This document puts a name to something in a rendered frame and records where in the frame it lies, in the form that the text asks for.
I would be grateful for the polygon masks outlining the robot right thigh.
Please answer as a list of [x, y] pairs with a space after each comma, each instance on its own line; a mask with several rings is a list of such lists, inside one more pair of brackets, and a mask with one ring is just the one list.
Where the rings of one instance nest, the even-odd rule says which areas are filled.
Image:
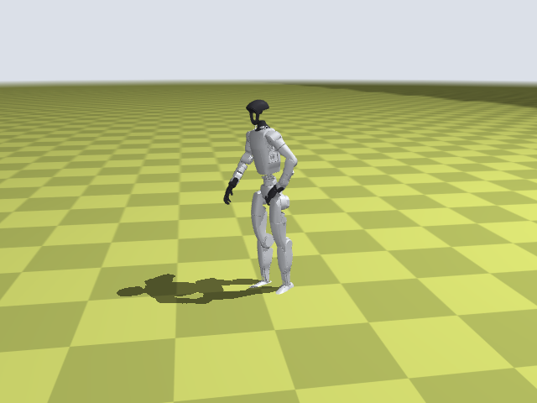
[[269, 248], [274, 243], [274, 237], [266, 233], [268, 212], [266, 211], [267, 208], [263, 207], [263, 204], [267, 204], [267, 202], [263, 199], [261, 190], [254, 192], [251, 208], [253, 231], [261, 245]]

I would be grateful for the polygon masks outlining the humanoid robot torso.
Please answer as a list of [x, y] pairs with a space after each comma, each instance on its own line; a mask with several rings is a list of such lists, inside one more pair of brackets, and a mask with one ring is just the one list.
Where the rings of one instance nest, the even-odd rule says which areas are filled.
[[[255, 129], [256, 126], [255, 125]], [[266, 126], [268, 127], [268, 126]], [[278, 150], [270, 145], [265, 138], [265, 134], [268, 131], [275, 131], [273, 128], [264, 128], [259, 131], [253, 129], [249, 134], [250, 148], [253, 154], [254, 164], [256, 166], [257, 172], [262, 176], [263, 184], [261, 185], [262, 197], [265, 200], [265, 197], [268, 197], [269, 191], [277, 183], [276, 177], [273, 173], [280, 171], [280, 153]], [[281, 192], [283, 194], [283, 192]]]

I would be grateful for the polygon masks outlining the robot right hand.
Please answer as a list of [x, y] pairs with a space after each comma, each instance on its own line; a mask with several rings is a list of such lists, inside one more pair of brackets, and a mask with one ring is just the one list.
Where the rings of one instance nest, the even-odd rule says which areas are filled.
[[223, 198], [223, 201], [224, 201], [227, 205], [229, 205], [229, 204], [230, 204], [229, 202], [231, 202], [231, 201], [229, 200], [229, 194], [231, 193], [231, 195], [233, 195], [233, 194], [232, 194], [232, 188], [235, 188], [235, 187], [236, 187], [237, 182], [238, 182], [238, 178], [235, 177], [235, 178], [233, 178], [232, 181], [230, 181], [230, 182], [228, 183], [229, 186], [227, 187], [227, 189], [226, 189], [226, 194], [225, 194], [225, 196], [224, 196], [224, 198]]

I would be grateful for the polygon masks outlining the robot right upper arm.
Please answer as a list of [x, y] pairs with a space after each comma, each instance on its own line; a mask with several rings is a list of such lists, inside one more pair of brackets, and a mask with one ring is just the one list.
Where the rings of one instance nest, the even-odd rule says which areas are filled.
[[246, 133], [246, 145], [245, 145], [245, 154], [242, 157], [242, 162], [250, 165], [253, 162], [253, 154], [250, 148], [249, 134], [251, 131]]

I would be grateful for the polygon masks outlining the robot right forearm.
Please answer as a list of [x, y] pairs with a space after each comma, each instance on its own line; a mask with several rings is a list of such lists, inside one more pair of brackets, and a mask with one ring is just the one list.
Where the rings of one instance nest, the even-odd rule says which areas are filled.
[[[243, 175], [243, 173], [244, 173], [244, 171], [246, 169], [247, 169], [247, 166], [246, 166], [245, 163], [242, 162], [242, 158], [241, 158], [239, 163], [238, 163], [238, 165], [237, 165], [237, 168], [236, 168], [235, 172], [233, 173], [233, 178], [235, 178], [235, 177], [238, 178], [237, 184], [239, 183], [239, 180], [242, 178], [242, 175]], [[231, 178], [230, 181], [232, 181], [233, 178]]]

